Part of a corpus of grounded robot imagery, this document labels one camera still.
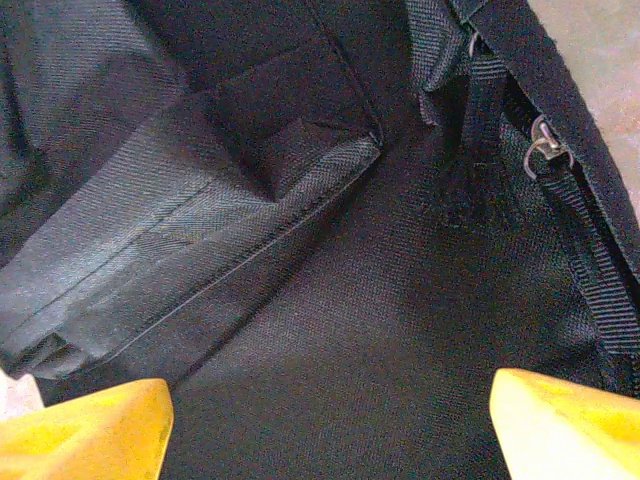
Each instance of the yellow object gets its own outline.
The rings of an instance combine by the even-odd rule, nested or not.
[[[151,480],[173,426],[164,380],[139,380],[0,423],[0,480]]]
[[[513,480],[640,479],[638,400],[502,369],[490,409]]]

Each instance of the zipper pull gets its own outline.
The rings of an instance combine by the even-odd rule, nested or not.
[[[538,175],[531,168],[531,155],[536,150],[542,153],[549,162],[560,155],[568,154],[569,169],[572,169],[576,163],[571,151],[553,135],[544,115],[536,118],[533,125],[531,125],[531,146],[524,156],[524,171],[532,180],[537,180],[538,178]]]

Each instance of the yellow plastic piece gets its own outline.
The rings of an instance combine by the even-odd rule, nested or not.
[[[139,380],[0,423],[0,480],[152,480],[173,426],[164,380]]]
[[[513,480],[640,479],[638,400],[502,369],[490,410]]]

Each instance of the metal zipper slider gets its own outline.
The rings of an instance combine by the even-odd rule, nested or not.
[[[549,127],[549,124],[546,122],[544,115],[536,118],[533,125],[531,125],[531,142],[531,146],[524,156],[524,171],[532,180],[538,178],[538,175],[531,168],[531,155],[536,150],[542,153],[549,162],[560,155],[568,154],[570,169],[573,168],[576,163],[566,145],[560,143],[553,135],[551,127]]]

